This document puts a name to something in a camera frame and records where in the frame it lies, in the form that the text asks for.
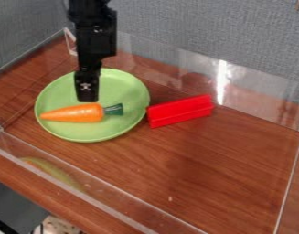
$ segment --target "gray wall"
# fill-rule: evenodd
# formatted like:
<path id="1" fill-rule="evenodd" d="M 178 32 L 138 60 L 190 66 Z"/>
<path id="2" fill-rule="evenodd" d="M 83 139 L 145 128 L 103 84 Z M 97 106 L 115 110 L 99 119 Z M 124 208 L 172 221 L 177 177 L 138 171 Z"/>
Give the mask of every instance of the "gray wall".
<path id="1" fill-rule="evenodd" d="M 0 68 L 65 25 L 59 0 L 0 0 Z"/>
<path id="2" fill-rule="evenodd" d="M 111 5 L 119 9 L 122 31 L 299 80 L 296 1 L 113 0 Z M 153 50 L 140 48 L 138 53 Z"/>

